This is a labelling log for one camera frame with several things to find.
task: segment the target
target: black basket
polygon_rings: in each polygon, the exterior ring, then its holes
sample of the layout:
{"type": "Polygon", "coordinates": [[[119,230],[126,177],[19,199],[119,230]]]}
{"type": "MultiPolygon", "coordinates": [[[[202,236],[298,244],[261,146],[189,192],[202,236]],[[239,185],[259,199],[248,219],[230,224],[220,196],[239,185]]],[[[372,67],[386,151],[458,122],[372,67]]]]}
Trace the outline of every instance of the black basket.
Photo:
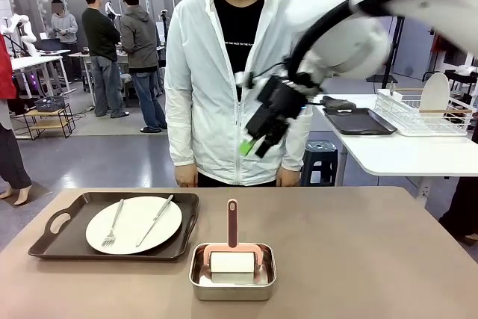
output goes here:
{"type": "Polygon", "coordinates": [[[62,96],[49,96],[35,101],[38,112],[55,112],[65,108],[65,99],[62,96]]]}

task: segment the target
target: dish rack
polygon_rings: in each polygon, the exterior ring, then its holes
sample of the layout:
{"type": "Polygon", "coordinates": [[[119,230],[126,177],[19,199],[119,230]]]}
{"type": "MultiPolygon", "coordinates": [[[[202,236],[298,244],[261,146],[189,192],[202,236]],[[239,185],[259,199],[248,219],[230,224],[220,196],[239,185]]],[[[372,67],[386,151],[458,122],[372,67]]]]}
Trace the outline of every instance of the dish rack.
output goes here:
{"type": "Polygon", "coordinates": [[[391,95],[390,90],[379,90],[375,112],[395,125],[404,136],[467,135],[476,111],[472,106],[450,97],[446,110],[420,110],[421,91],[395,89],[391,95]]]}

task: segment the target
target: man in gray hoodie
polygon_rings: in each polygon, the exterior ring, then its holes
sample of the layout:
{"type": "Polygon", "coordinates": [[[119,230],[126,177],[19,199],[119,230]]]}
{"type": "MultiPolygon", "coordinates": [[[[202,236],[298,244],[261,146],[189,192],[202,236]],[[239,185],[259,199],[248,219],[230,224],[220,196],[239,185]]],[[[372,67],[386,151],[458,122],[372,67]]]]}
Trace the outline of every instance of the man in gray hoodie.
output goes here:
{"type": "Polygon", "coordinates": [[[159,36],[156,24],[139,5],[140,0],[123,0],[127,10],[121,17],[121,45],[128,53],[129,73],[140,99],[146,127],[141,132],[151,134],[166,129],[166,118],[155,95],[158,88],[159,36]]]}
{"type": "MultiPolygon", "coordinates": [[[[76,42],[76,32],[78,25],[75,17],[65,11],[61,0],[52,1],[52,28],[57,39],[61,42],[61,47],[70,50],[70,54],[78,52],[78,43],[76,42]]],[[[80,59],[71,58],[68,54],[63,56],[66,76],[70,81],[81,80],[80,59]]]]}

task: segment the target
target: brown table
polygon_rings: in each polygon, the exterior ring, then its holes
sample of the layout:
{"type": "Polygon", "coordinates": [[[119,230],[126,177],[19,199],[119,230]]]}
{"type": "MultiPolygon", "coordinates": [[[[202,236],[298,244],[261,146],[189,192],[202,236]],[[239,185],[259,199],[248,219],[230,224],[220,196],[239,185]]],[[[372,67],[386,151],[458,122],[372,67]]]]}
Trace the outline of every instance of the brown table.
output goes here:
{"type": "Polygon", "coordinates": [[[29,257],[50,216],[86,191],[62,192],[0,253],[0,318],[478,318],[477,265],[401,188],[191,190],[194,245],[226,239],[234,197],[240,239],[274,249],[276,292],[261,303],[196,300],[192,251],[174,264],[29,257]]]}

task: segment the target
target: gray hoodie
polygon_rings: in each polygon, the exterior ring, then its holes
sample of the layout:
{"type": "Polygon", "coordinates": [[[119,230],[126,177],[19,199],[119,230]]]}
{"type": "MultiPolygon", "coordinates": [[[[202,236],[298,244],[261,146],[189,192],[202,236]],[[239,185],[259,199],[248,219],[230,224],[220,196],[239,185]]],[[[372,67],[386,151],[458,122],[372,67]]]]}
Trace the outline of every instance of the gray hoodie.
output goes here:
{"type": "Polygon", "coordinates": [[[121,45],[128,53],[130,72],[150,72],[158,66],[156,24],[140,5],[128,7],[121,17],[121,45]]]}
{"type": "Polygon", "coordinates": [[[75,43],[76,42],[76,32],[78,31],[78,24],[76,24],[75,17],[65,12],[61,15],[53,14],[52,15],[52,27],[53,30],[58,29],[60,31],[65,31],[65,35],[60,34],[60,32],[55,32],[57,39],[60,39],[62,43],[75,43]]]}

